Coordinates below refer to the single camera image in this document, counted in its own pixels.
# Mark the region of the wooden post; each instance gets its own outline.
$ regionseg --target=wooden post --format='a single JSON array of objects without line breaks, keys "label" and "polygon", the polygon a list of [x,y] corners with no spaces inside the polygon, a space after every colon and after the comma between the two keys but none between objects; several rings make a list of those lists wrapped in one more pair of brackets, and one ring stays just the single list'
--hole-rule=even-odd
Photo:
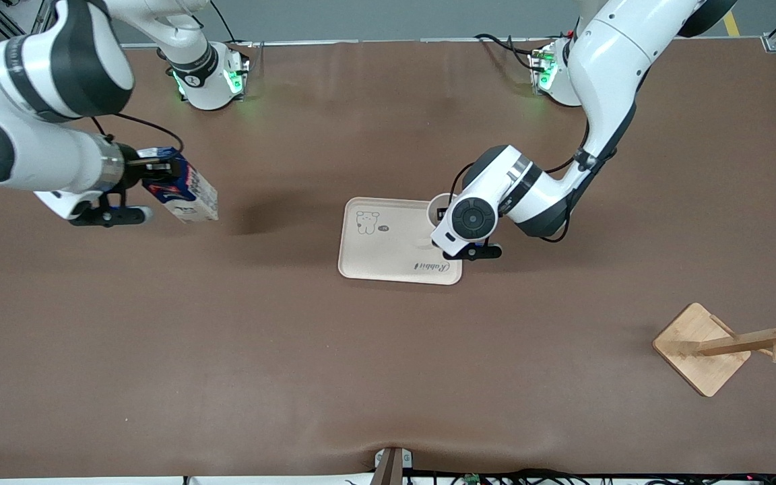
[{"label": "wooden post", "polygon": [[735,337],[715,338],[699,343],[698,351],[703,356],[721,356],[745,350],[767,349],[776,344],[776,328],[752,331]]}]

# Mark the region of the beige tray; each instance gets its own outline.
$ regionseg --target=beige tray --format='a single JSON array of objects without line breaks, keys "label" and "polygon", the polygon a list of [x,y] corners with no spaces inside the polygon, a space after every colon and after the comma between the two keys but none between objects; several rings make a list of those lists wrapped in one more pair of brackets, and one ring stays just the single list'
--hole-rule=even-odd
[{"label": "beige tray", "polygon": [[355,197],[346,205],[337,269],[355,280],[453,285],[462,261],[430,241],[429,202]]}]

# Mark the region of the white cup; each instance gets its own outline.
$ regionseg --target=white cup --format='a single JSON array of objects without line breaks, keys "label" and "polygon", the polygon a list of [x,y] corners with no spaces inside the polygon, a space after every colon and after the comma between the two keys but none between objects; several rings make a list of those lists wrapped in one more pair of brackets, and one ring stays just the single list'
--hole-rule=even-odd
[{"label": "white cup", "polygon": [[427,218],[434,229],[439,225],[439,209],[447,209],[447,202],[450,198],[450,193],[441,193],[433,197],[433,200],[427,205]]}]

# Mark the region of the wooden peg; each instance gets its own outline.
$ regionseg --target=wooden peg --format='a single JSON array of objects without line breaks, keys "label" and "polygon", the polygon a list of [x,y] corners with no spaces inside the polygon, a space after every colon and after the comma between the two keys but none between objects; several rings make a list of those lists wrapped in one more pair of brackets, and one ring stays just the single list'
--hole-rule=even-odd
[{"label": "wooden peg", "polygon": [[711,317],[711,321],[714,323],[717,323],[717,326],[723,329],[724,332],[728,333],[730,337],[735,337],[736,332],[733,331],[733,329],[730,329],[729,325],[726,325],[726,323],[723,322],[723,320],[718,319],[717,315],[709,315]]}]

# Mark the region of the wooden stand base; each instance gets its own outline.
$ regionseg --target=wooden stand base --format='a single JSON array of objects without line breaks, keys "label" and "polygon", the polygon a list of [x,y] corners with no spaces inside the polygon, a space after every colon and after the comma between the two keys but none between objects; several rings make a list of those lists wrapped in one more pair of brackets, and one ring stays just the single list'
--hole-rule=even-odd
[{"label": "wooden stand base", "polygon": [[652,345],[693,389],[711,397],[750,357],[749,351],[698,355],[700,342],[724,337],[729,335],[711,319],[711,313],[701,304],[692,303],[660,332]]}]

